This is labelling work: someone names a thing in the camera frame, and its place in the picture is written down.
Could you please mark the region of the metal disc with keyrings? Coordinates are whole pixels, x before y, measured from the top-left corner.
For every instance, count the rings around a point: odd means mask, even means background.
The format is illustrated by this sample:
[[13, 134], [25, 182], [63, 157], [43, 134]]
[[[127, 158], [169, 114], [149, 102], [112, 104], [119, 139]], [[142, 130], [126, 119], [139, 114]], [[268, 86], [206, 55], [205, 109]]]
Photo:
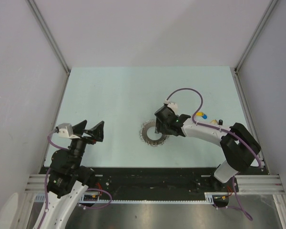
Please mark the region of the metal disc with keyrings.
[[141, 125], [139, 136], [143, 142], [152, 147], [163, 145], [169, 138], [168, 135], [159, 134], [156, 132], [155, 119], [148, 120]]

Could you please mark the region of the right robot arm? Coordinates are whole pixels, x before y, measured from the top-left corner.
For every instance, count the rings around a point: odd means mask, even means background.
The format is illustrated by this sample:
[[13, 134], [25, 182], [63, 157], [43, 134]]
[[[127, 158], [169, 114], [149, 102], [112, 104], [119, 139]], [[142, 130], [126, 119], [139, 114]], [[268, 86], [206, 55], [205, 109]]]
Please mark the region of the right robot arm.
[[198, 122], [193, 116], [177, 115], [165, 104], [154, 113], [156, 131], [163, 135], [194, 137], [221, 147], [225, 161], [211, 175], [210, 185], [215, 191], [222, 191], [228, 181], [238, 173], [245, 172], [254, 160], [261, 166], [258, 154], [260, 144], [241, 123], [227, 128], [222, 125]]

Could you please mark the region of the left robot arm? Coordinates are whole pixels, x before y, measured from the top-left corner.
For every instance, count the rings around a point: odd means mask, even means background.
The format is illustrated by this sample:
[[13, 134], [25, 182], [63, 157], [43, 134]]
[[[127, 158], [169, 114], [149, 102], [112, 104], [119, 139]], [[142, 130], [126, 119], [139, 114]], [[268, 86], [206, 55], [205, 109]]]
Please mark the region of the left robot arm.
[[45, 200], [35, 222], [36, 229], [63, 229], [85, 191], [96, 185], [93, 169], [82, 166], [87, 145], [102, 142], [104, 121], [86, 129], [87, 120], [71, 125], [63, 123], [47, 136], [48, 142], [57, 150], [44, 180]]

